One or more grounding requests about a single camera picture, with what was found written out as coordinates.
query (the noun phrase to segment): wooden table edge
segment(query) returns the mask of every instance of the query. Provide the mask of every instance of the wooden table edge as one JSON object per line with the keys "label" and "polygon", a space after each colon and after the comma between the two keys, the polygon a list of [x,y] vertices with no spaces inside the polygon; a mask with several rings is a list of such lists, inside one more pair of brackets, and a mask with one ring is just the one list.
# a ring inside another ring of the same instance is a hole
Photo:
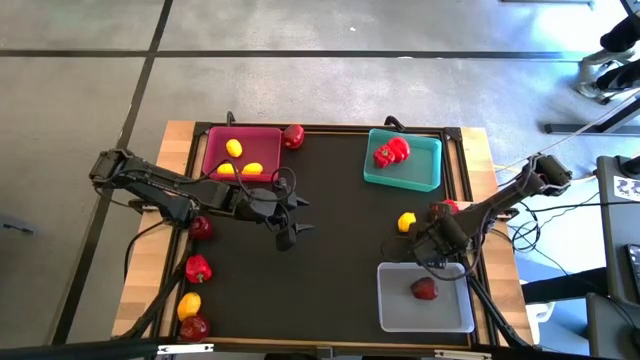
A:
{"label": "wooden table edge", "polygon": [[[184,173],[187,163],[189,149],[193,137],[195,121],[169,121],[165,129],[165,134],[158,154],[156,164],[160,167],[167,168],[171,171]],[[497,191],[497,181],[493,170],[493,161],[489,151],[489,143],[487,134],[483,128],[461,128],[462,143],[465,151],[465,160],[471,183],[471,190],[474,201],[481,201],[491,196]],[[453,141],[447,143],[452,159],[452,172],[454,175],[454,185],[458,199],[462,199],[462,181],[461,169],[458,166],[456,157],[456,149]],[[199,169],[202,166],[204,157],[204,149],[206,142],[201,139],[198,144],[198,156],[196,157],[196,165],[194,166],[194,174],[197,177]],[[159,215],[157,213],[145,214],[140,223],[140,230],[147,228],[149,225],[157,222]],[[506,225],[497,224],[499,230],[506,232]],[[167,250],[169,246],[169,237],[171,230],[168,226],[161,226],[156,231],[151,232],[145,237],[140,238],[133,251],[129,266],[129,276],[125,281],[123,292],[118,308],[118,313],[112,329],[112,334],[119,335],[127,331],[138,316],[144,312],[146,307],[155,297],[161,282],[162,269],[166,260]],[[518,283],[518,272],[515,265],[511,245],[498,235],[489,233],[484,247],[485,262],[487,263],[487,275],[489,278],[489,286],[492,291],[492,298],[496,305],[505,315],[505,318],[516,329],[518,334],[527,342],[532,342],[531,329],[526,315],[524,297]],[[496,264],[500,274],[496,269],[492,269],[491,264]],[[169,324],[173,317],[173,309],[175,306],[176,291],[167,300],[165,311],[163,314],[161,335],[169,334]],[[480,342],[488,343],[488,333],[486,331],[486,321],[482,305],[474,294],[474,308],[476,311],[476,326],[480,329]],[[219,343],[229,344],[247,344],[247,341],[256,341],[256,344],[265,344],[276,342],[282,344],[288,342],[294,344],[342,344],[341,346],[362,347],[372,345],[377,347],[388,348],[416,348],[427,349],[434,348],[433,345],[422,344],[386,344],[388,346],[379,346],[381,344],[370,343],[345,343],[345,342],[314,342],[314,341],[294,341],[294,340],[270,340],[270,339],[231,339],[231,338],[211,338]],[[438,348],[446,348],[447,346],[438,346]],[[460,348],[460,346],[450,346],[449,348]]]}

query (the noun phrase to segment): red pepper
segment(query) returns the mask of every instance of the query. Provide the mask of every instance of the red pepper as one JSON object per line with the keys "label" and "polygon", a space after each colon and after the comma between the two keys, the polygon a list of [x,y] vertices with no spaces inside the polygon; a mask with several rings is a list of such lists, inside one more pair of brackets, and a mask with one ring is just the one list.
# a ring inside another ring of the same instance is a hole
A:
{"label": "red pepper", "polygon": [[411,155],[411,147],[409,146],[407,140],[402,137],[394,137],[393,139],[389,140],[387,145],[389,145],[391,151],[393,151],[393,154],[396,156],[396,159],[394,161],[397,163],[401,163],[407,160],[409,158],[409,155]]}
{"label": "red pepper", "polygon": [[282,140],[287,149],[295,150],[302,145],[304,140],[304,129],[298,124],[289,125],[282,132]]}
{"label": "red pepper", "polygon": [[209,320],[200,314],[189,316],[180,324],[180,337],[186,342],[200,342],[209,335]]}
{"label": "red pepper", "polygon": [[199,284],[211,279],[213,271],[209,267],[209,263],[202,255],[189,256],[187,259],[187,267],[185,269],[187,280],[193,284]]}
{"label": "red pepper", "polygon": [[451,200],[451,199],[446,199],[442,203],[451,206],[451,213],[452,214],[455,214],[458,211],[460,211],[460,208],[458,207],[458,204],[456,204],[456,202]]}
{"label": "red pepper", "polygon": [[189,235],[196,240],[209,240],[213,236],[213,225],[204,216],[196,216],[189,225]]}
{"label": "red pepper", "polygon": [[385,168],[395,160],[396,156],[391,151],[389,145],[382,145],[373,153],[373,162],[376,167]]}

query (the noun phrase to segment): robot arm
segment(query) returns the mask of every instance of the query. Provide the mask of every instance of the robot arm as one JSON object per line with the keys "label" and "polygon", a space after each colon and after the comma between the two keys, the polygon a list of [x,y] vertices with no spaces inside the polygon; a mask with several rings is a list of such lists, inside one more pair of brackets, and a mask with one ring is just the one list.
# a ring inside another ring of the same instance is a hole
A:
{"label": "robot arm", "polygon": [[438,214],[433,222],[416,222],[409,242],[422,266],[443,267],[446,258],[464,254],[471,240],[487,232],[498,214],[534,195],[559,196],[569,187],[571,172],[552,155],[534,155],[515,181],[492,197],[456,214]]}
{"label": "robot arm", "polygon": [[100,153],[89,173],[93,186],[100,189],[124,189],[141,200],[130,202],[141,211],[142,205],[158,208],[165,222],[187,229],[199,213],[236,220],[266,223],[277,230],[277,247],[291,248],[296,235],[310,225],[293,223],[289,211],[309,203],[296,196],[283,178],[273,190],[246,189],[207,179],[191,179],[155,166],[126,149]]}

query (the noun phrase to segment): yellow bell pepper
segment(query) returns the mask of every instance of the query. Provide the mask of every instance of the yellow bell pepper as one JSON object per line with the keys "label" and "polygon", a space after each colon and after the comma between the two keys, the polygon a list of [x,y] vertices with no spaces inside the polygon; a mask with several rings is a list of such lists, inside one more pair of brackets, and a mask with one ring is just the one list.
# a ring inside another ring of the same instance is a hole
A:
{"label": "yellow bell pepper", "polygon": [[194,316],[200,310],[200,305],[202,304],[200,300],[200,295],[197,293],[191,292],[186,293],[178,303],[178,319],[183,321],[189,316]]}
{"label": "yellow bell pepper", "polygon": [[242,145],[240,145],[240,141],[236,139],[227,141],[227,152],[233,157],[242,155]]}
{"label": "yellow bell pepper", "polygon": [[398,219],[398,231],[400,232],[409,232],[409,225],[416,222],[416,214],[414,213],[404,213]]}
{"label": "yellow bell pepper", "polygon": [[223,175],[233,175],[233,165],[229,163],[224,163],[218,166],[218,169],[216,170],[216,172],[218,174],[223,174]]}
{"label": "yellow bell pepper", "polygon": [[242,169],[242,174],[243,175],[260,175],[262,174],[262,164],[260,163],[251,163],[251,164],[247,164],[245,165],[245,167]]}

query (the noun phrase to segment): gray floor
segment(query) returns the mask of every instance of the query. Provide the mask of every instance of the gray floor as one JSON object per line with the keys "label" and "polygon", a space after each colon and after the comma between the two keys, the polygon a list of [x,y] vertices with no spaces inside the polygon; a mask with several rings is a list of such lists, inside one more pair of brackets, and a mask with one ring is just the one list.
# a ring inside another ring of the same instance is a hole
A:
{"label": "gray floor", "polygon": [[[591,51],[623,16],[617,3],[603,1],[593,10],[497,0],[401,3],[176,1],[161,48]],[[145,49],[161,6],[3,1],[0,49]],[[0,347],[47,340],[95,203],[87,173],[98,152],[115,144],[141,65],[0,59],[0,213],[39,229],[32,237],[0,230]],[[158,59],[130,149],[155,160],[167,120],[223,120],[227,110],[239,121],[303,124],[379,124],[394,114],[410,125],[485,127],[494,161],[507,164],[560,139],[542,134],[541,123],[587,123],[615,107],[575,93],[578,73],[574,63],[504,60]],[[598,155],[639,150],[633,138],[575,138],[551,153],[583,175]],[[594,184],[576,185],[535,204],[580,202],[594,192]],[[567,270],[593,266],[602,261],[599,221],[597,211],[568,213],[545,228],[541,249]],[[134,213],[110,210],[71,341],[108,338],[137,222]],[[572,256],[572,246],[591,255]]]}

